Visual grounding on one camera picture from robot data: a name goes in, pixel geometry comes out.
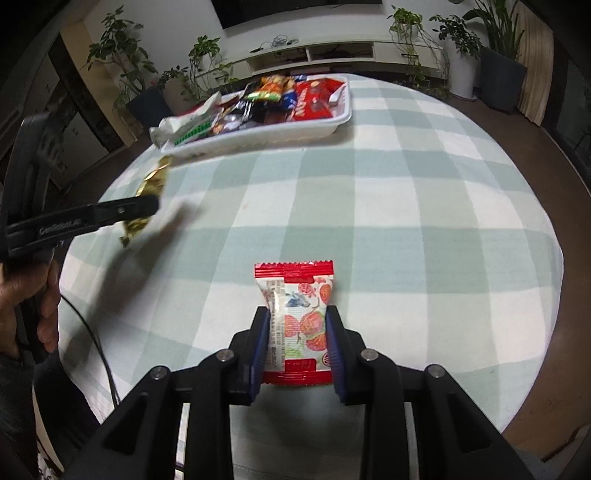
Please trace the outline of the person's left hand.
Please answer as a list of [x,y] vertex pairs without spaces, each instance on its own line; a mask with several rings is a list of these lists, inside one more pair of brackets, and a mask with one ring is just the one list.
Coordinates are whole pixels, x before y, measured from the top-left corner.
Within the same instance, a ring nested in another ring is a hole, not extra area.
[[40,364],[58,346],[59,265],[9,273],[1,265],[1,354]]

